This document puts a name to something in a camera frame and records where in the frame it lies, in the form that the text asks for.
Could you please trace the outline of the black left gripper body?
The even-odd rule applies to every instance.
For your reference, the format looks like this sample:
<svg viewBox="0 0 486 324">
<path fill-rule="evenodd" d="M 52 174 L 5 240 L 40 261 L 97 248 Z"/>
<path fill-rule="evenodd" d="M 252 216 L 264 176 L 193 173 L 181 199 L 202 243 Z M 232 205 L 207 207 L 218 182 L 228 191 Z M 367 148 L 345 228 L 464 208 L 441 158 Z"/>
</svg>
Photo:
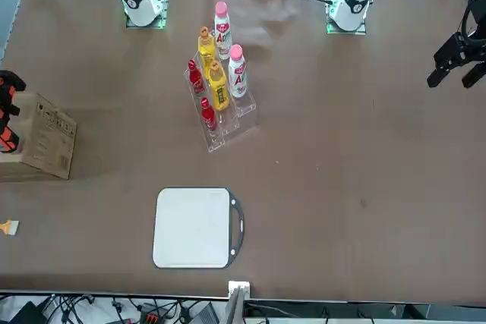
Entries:
<svg viewBox="0 0 486 324">
<path fill-rule="evenodd" d="M 467 22 L 469 15 L 472 14 L 477 27 L 469 34 Z M 467 7 L 462 16 L 461 34 L 465 42 L 484 42 L 485 41 L 485 0 L 468 0 Z"/>
</svg>

